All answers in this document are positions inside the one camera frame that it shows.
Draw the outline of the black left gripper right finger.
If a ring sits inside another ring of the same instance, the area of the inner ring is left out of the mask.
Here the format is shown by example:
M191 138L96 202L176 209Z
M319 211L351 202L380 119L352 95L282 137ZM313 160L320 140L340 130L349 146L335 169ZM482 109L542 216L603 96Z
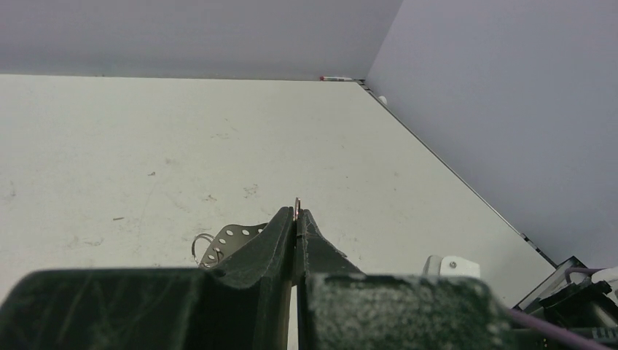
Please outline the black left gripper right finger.
M471 277L366 274L296 220L300 349L515 349L509 317Z

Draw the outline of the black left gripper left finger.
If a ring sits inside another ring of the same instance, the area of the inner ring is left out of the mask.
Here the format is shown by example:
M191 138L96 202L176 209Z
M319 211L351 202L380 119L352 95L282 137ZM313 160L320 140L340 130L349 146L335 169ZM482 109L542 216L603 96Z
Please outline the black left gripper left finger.
M285 349L294 211L212 268L35 271L1 306L3 349Z

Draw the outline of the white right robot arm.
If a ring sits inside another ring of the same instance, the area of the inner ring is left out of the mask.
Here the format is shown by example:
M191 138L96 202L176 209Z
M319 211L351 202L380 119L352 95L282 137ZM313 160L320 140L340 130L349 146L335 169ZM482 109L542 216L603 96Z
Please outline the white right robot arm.
M617 302L612 298L617 288L593 281L592 275L591 268L570 257L514 309L615 349Z

